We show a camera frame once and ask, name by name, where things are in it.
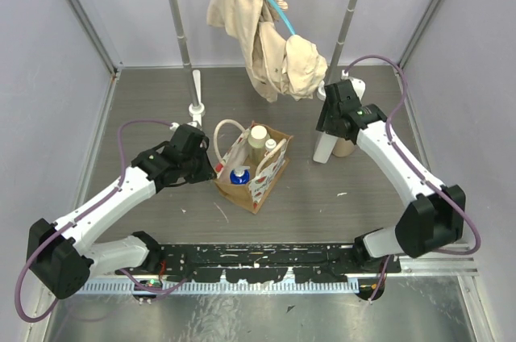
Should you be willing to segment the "pale green cylindrical bottle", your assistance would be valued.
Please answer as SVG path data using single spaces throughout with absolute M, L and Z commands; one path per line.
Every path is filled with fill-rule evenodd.
M 251 128 L 248 136 L 250 147 L 249 159 L 257 166 L 264 158 L 265 143 L 269 139 L 268 130 L 262 125 L 255 125 Z

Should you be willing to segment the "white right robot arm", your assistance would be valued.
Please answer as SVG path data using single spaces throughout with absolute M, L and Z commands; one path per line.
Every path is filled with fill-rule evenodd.
M 337 142 L 349 141 L 374 160 L 397 191 L 405 207 L 399 221 L 356 237 L 352 246 L 356 268 L 370 273 L 383 257 L 417 258 L 460 240 L 466 196 L 459 186 L 447 187 L 429 173 L 387 131 L 387 117 L 380 108 L 362 104 L 356 92 L 362 84 L 352 78 L 322 88 L 325 97 L 313 160 L 327 163 Z

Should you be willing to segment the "beige bottle wide cap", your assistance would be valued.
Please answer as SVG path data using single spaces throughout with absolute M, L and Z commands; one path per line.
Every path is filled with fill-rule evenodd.
M 350 140 L 338 138 L 332 150 L 332 154 L 336 157 L 350 156 L 356 149 L 356 146 Z

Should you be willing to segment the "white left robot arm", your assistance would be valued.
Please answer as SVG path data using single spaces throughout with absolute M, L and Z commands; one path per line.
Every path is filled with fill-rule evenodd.
M 140 203 L 165 188 L 215 179 L 207 150 L 209 137 L 194 125 L 172 125 L 172 136 L 141 152 L 121 175 L 75 211 L 52 223 L 40 219 L 29 229 L 29 269 L 58 299 L 79 291 L 92 277 L 120 269 L 143 274 L 159 271 L 164 261 L 160 244 L 135 231 L 110 243 L 98 243 L 109 227 Z

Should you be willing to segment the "clear amber bottle white cap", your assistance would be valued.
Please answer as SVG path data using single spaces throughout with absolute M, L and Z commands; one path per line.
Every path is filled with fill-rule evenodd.
M 265 156 L 273 156 L 277 152 L 278 142 L 270 138 L 264 144 Z

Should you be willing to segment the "white square bottle black cap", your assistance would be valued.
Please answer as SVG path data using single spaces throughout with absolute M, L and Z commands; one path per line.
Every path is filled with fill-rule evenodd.
M 319 164 L 326 164 L 334 150 L 337 139 L 337 136 L 320 131 L 316 139 L 313 161 Z

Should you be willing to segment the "orange bottle blue pump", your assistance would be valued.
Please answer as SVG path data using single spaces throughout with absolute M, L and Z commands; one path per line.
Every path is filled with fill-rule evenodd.
M 240 165 L 233 168 L 230 173 L 230 182 L 233 185 L 245 185 L 251 180 L 250 167 Z

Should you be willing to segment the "watermelon print canvas bag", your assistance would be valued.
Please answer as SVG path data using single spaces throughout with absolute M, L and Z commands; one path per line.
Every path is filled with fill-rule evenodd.
M 221 153 L 218 135 L 227 124 L 236 127 L 239 136 L 225 153 Z M 249 159 L 248 144 L 249 132 L 255 125 L 266 127 L 269 139 L 278 142 L 277 152 L 273 156 L 265 156 L 264 153 L 264 158 L 257 166 Z M 252 123 L 251 126 L 244 127 L 233 119 L 220 121 L 214 129 L 213 139 L 214 152 L 218 159 L 218 164 L 214 167 L 217 173 L 214 183 L 219 193 L 235 205 L 257 214 L 289 163 L 287 152 L 292 138 L 264 124 Z M 245 185 L 233 185 L 230 182 L 230 173 L 240 165 L 250 167 L 251 180 Z

